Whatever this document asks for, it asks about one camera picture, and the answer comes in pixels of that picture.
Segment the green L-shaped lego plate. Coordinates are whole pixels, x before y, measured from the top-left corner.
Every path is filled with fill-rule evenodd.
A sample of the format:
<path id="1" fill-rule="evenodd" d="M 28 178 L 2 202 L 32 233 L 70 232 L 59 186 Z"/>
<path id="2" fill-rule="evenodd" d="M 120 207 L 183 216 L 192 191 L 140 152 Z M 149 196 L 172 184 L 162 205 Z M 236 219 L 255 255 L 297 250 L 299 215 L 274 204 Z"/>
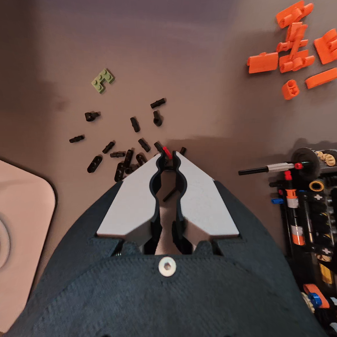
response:
<path id="1" fill-rule="evenodd" d="M 114 80 L 115 76 L 107 68 L 104 68 L 91 84 L 99 94 L 102 94 L 105 91 L 105 84 L 111 84 Z"/>

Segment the scatter of black lego pieces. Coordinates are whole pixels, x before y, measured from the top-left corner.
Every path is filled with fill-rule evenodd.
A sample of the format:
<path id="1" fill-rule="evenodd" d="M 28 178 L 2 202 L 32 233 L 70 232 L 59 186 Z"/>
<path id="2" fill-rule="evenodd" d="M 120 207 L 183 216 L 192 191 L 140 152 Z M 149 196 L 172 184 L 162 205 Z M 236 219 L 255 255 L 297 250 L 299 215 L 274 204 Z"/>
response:
<path id="1" fill-rule="evenodd" d="M 162 98 L 160 100 L 155 101 L 154 103 L 151 103 L 150 106 L 151 106 L 152 109 L 154 109 L 154 108 L 160 107 L 161 105 L 163 105 L 165 103 L 166 103 L 166 99 Z M 92 112 L 86 112 L 85 113 L 85 119 L 86 119 L 87 122 L 93 122 L 93 121 L 95 121 L 95 119 L 97 119 L 100 116 L 101 116 L 100 112 L 92 111 Z M 157 127 L 160 127 L 162 125 L 162 121 L 163 120 L 162 120 L 162 117 L 161 117 L 159 111 L 158 110 L 154 110 L 153 111 L 153 116 L 154 116 L 154 118 L 153 118 L 154 124 Z M 134 131 L 136 133 L 140 132 L 140 130 L 141 130 L 140 129 L 140 125 L 139 125 L 136 117 L 131 117 L 130 121 L 131 121 L 131 125 L 132 125 Z M 78 135 L 78 136 L 75 136 L 75 137 L 71 138 L 69 140 L 69 142 L 71 144 L 73 144 L 73 143 L 80 142 L 80 141 L 82 141 L 84 139 L 85 139 L 85 135 L 82 134 L 82 135 Z M 113 149 L 115 143 L 116 143 L 115 141 L 109 142 L 106 145 L 106 147 L 102 150 L 102 153 L 103 154 L 107 154 L 108 152 L 110 152 Z M 145 152 L 148 153 L 151 150 L 151 147 L 149 146 L 149 144 L 143 138 L 139 139 L 138 143 L 145 150 Z M 165 154 L 164 151 L 163 151 L 163 149 L 162 149 L 163 146 L 159 142 L 154 143 L 154 147 L 158 150 L 159 153 Z M 182 156 L 185 156 L 186 151 L 187 151 L 187 149 L 185 147 L 182 147 L 179 153 Z M 142 153 L 139 153 L 139 154 L 136 155 L 136 160 L 138 162 L 138 165 L 132 166 L 131 165 L 132 156 L 133 156 L 133 150 L 131 150 L 131 149 L 128 150 L 127 152 L 124 152 L 124 151 L 115 151 L 115 152 L 113 152 L 113 153 L 110 154 L 111 158 L 125 158 L 124 162 L 119 163 L 119 165 L 117 166 L 116 174 L 115 174 L 115 182 L 121 181 L 124 178 L 124 173 L 126 175 L 130 175 L 137 168 L 139 168 L 140 166 L 144 165 L 147 162 L 145 156 Z M 93 161 L 90 163 L 89 167 L 87 168 L 87 172 L 88 173 L 95 172 L 95 170 L 97 169 L 97 167 L 99 166 L 99 164 L 102 162 L 102 160 L 103 159 L 102 159 L 101 156 L 96 156 L 93 159 Z M 172 161 L 172 160 L 168 160 L 168 158 L 166 157 L 165 163 L 170 162 L 170 161 Z M 173 166 L 165 166 L 164 170 L 165 171 L 174 171 L 175 169 L 174 169 Z M 168 193 L 168 195 L 165 196 L 162 201 L 163 202 L 168 201 L 177 191 L 178 191 L 178 188 L 174 187 L 172 189 L 172 191 L 170 191 Z"/>

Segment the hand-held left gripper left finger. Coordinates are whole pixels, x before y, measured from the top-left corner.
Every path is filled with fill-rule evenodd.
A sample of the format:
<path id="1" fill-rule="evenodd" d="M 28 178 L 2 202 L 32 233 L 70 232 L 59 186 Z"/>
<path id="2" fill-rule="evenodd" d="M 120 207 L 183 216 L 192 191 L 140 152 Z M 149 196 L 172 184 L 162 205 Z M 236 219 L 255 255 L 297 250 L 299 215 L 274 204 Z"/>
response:
<path id="1" fill-rule="evenodd" d="M 135 242 L 146 255 L 155 254 L 162 233 L 156 195 L 164 166 L 165 155 L 157 154 L 122 181 L 97 236 Z"/>

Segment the group of orange lego pieces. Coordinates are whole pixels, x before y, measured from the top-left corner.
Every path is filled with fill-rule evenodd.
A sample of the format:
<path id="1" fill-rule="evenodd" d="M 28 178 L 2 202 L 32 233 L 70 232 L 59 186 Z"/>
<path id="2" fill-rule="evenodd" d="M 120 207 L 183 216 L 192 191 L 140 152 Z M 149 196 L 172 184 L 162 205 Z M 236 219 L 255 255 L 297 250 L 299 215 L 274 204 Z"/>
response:
<path id="1" fill-rule="evenodd" d="M 280 73 L 296 72 L 314 64 L 315 56 L 309 55 L 308 49 L 300 50 L 307 46 L 309 40 L 304 39 L 307 24 L 302 19 L 311 14 L 314 9 L 313 3 L 305 4 L 299 1 L 276 15 L 276 22 L 281 29 L 287 29 L 284 42 L 278 43 L 273 53 L 260 53 L 247 59 L 249 74 L 269 72 L 279 68 Z M 314 40 L 314 47 L 322 65 L 337 60 L 337 33 L 331 29 L 322 37 Z M 289 54 L 279 57 L 279 53 L 290 51 Z M 327 84 L 336 80 L 337 69 L 323 71 L 305 80 L 307 89 Z M 282 94 L 285 100 L 296 97 L 300 90 L 296 80 L 291 79 L 282 86 Z"/>

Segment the white book stand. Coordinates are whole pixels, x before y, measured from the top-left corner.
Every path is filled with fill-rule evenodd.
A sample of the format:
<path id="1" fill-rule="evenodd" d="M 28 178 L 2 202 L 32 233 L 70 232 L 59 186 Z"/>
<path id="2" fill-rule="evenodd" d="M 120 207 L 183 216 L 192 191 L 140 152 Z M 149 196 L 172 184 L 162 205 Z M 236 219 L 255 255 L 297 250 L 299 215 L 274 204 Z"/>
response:
<path id="1" fill-rule="evenodd" d="M 43 178 L 0 162 L 0 330 L 23 311 L 56 205 Z"/>

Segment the partly built lego vehicle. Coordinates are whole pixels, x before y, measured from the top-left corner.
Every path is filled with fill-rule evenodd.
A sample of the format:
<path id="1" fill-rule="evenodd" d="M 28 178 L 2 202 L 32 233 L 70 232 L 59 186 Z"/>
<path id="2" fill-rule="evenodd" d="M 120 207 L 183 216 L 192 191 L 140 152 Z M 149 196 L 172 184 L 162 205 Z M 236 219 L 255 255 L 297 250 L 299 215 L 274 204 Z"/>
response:
<path id="1" fill-rule="evenodd" d="M 302 296 L 328 336 L 336 336 L 337 150 L 296 149 L 290 161 L 238 171 L 278 174 L 286 259 Z"/>

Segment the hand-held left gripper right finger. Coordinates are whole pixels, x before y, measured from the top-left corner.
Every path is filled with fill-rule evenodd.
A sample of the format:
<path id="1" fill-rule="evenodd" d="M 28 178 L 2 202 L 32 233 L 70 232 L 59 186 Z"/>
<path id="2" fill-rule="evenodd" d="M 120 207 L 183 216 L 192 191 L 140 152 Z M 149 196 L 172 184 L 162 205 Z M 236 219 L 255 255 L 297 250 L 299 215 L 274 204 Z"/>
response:
<path id="1" fill-rule="evenodd" d="M 176 188 L 176 220 L 173 242 L 184 255 L 199 242 L 238 238 L 239 230 L 216 186 L 215 180 L 179 152 L 173 152 Z"/>

